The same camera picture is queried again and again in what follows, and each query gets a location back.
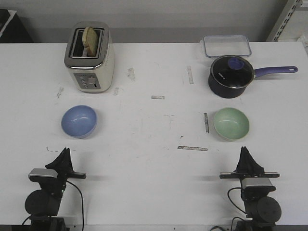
white table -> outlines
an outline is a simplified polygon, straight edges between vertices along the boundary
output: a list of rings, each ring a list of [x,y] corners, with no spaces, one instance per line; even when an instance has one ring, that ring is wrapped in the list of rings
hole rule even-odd
[[[242,214],[226,193],[240,182],[218,176],[235,170],[242,146],[266,171],[281,174],[271,180],[277,191],[269,194],[282,207],[277,224],[307,224],[308,58],[301,43],[252,42],[248,60],[254,68],[296,65],[299,71],[256,79],[234,99],[210,90],[198,43],[114,44],[114,79],[100,94],[76,89],[64,66],[65,48],[0,44],[0,224],[28,216],[25,199],[40,188],[28,173],[64,147],[71,149],[74,170],[87,173],[85,180],[72,180],[84,194],[86,224],[230,224]],[[78,104],[93,107],[99,118],[82,140],[60,125],[64,112]],[[213,115],[223,107],[249,117],[244,139],[229,142],[215,132]],[[243,206],[239,192],[231,196]],[[80,196],[69,185],[59,216],[81,224]]]

container lid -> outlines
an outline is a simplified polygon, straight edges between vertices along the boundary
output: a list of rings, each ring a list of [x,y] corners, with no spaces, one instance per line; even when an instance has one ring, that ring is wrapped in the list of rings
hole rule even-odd
[[[244,88],[254,79],[251,64],[240,56],[225,55],[217,58],[211,67],[214,79],[227,88]]]
[[[244,35],[205,36],[203,38],[205,55],[219,57],[223,55],[251,55],[248,38]]]

purple handle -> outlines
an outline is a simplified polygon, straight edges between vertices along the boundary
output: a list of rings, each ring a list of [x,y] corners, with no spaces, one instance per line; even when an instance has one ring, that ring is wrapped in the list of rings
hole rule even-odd
[[[264,67],[255,70],[255,76],[260,77],[267,74],[275,73],[294,73],[297,72],[298,68],[296,66],[274,66],[274,67]]]

saucepan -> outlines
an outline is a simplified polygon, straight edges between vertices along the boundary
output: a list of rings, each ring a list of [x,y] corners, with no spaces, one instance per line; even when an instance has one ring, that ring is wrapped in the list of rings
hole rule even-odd
[[[212,63],[208,84],[216,95],[235,98],[241,95],[256,77],[297,71],[296,66],[264,67],[254,70],[251,64],[240,56],[223,55]]]

toaster slot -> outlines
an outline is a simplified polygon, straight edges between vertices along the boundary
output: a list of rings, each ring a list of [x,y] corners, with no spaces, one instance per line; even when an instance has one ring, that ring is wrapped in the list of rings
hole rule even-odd
[[[83,34],[84,29],[85,28],[78,28],[75,31],[75,36],[73,39],[74,42],[73,42],[73,46],[70,52],[70,58],[96,59],[100,55],[100,47],[103,41],[104,29],[94,28],[94,31],[96,32],[97,37],[98,37],[98,46],[97,46],[96,56],[94,57],[89,57],[87,55],[87,50],[83,46],[82,34]]]

